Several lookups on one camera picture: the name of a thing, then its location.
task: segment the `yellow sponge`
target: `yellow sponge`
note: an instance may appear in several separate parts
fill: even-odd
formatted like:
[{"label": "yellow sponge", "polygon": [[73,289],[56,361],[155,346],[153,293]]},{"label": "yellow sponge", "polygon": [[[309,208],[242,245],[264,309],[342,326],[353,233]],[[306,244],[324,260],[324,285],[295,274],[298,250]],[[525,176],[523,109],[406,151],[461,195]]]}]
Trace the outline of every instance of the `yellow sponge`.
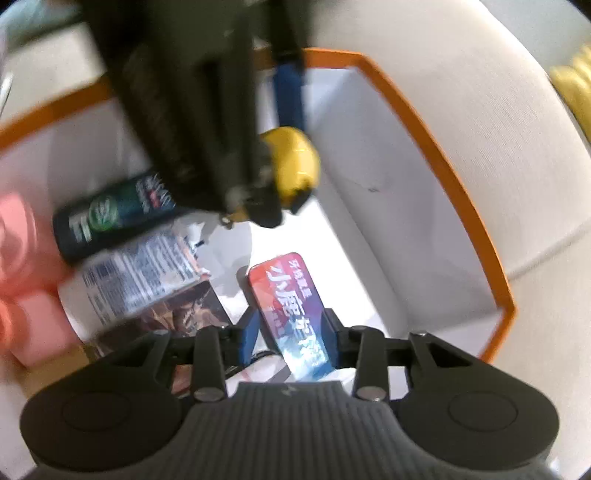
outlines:
[{"label": "yellow sponge", "polygon": [[550,81],[591,141],[591,47],[583,45],[572,67],[550,69]]}]

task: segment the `white bottle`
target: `white bottle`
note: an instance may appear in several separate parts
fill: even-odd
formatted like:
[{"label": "white bottle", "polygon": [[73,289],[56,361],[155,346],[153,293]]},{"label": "white bottle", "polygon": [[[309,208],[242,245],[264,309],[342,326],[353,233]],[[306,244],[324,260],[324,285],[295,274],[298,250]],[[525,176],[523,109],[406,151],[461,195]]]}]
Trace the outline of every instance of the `white bottle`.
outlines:
[{"label": "white bottle", "polygon": [[173,223],[89,258],[59,287],[64,311],[83,342],[175,292],[210,277],[199,264],[207,245],[195,226]]}]

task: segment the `round black disc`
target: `round black disc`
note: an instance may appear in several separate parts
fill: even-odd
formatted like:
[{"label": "round black disc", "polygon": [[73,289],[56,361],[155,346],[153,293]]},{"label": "round black disc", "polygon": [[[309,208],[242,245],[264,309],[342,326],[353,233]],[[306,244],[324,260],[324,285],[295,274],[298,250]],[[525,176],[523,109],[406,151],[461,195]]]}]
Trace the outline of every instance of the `round black disc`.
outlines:
[{"label": "round black disc", "polygon": [[454,387],[411,390],[398,404],[402,429],[435,457],[473,470],[509,470],[544,454],[556,438],[556,409],[528,385]]},{"label": "round black disc", "polygon": [[95,364],[33,397],[22,412],[21,433],[42,463],[96,472],[146,458],[180,423],[178,401],[146,372]]}]

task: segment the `ribbed gray surface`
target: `ribbed gray surface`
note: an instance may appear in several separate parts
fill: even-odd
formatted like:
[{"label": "ribbed gray surface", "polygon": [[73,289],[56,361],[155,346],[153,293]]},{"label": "ribbed gray surface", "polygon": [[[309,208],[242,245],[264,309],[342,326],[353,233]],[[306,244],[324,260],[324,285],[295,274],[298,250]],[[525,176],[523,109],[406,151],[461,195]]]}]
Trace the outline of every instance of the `ribbed gray surface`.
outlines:
[{"label": "ribbed gray surface", "polygon": [[407,439],[389,407],[349,397],[340,383],[241,384],[201,404],[151,458],[107,473],[38,468],[31,480],[554,479],[543,466],[469,472]]}]

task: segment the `pink object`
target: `pink object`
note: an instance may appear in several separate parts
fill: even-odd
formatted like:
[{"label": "pink object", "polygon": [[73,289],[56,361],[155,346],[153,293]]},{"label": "pink object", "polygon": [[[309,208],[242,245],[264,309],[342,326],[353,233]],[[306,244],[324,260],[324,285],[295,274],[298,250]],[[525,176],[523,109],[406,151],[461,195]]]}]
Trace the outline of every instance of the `pink object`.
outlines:
[{"label": "pink object", "polygon": [[69,272],[51,223],[36,217],[20,195],[0,196],[0,294],[54,290]]},{"label": "pink object", "polygon": [[15,300],[0,297],[0,350],[34,367],[80,345],[60,301],[38,290]]}]

